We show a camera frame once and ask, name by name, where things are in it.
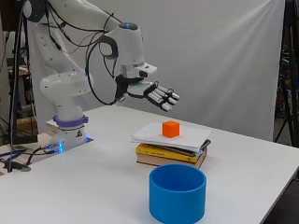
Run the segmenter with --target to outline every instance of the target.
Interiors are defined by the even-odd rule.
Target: blue light
[[[59,152],[60,153],[64,152],[64,144],[63,143],[59,143]]]

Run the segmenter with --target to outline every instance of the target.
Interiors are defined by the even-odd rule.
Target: floor
[[[274,136],[277,135],[283,123],[282,119],[275,121]],[[288,125],[284,128],[278,142],[290,145]],[[299,181],[292,181],[278,203],[263,224],[298,224],[299,223]]]

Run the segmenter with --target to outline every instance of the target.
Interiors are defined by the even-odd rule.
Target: orange cube
[[[163,135],[170,138],[179,136],[179,123],[172,120],[163,123]]]

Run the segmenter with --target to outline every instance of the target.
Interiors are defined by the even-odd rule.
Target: black stand
[[[288,102],[288,93],[285,87],[285,80],[283,73],[282,63],[282,51],[283,44],[288,43],[289,50],[289,67],[290,67],[290,84],[291,84],[291,96],[292,96],[292,113]],[[281,41],[281,54],[280,54],[280,69],[279,69],[279,81],[282,87],[283,98],[286,109],[286,119],[282,125],[278,137],[278,140],[282,129],[284,128],[286,121],[289,124],[290,137],[293,147],[299,147],[299,122],[298,122],[298,109],[297,109],[297,68],[298,68],[298,36],[297,36],[297,24],[296,24],[296,9],[294,0],[287,0],[284,12],[284,24]]]

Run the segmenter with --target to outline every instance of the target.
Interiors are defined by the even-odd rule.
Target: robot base
[[[72,129],[59,127],[57,132],[51,139],[52,144],[59,144],[60,152],[64,152],[70,148],[81,146],[88,142],[84,125]]]

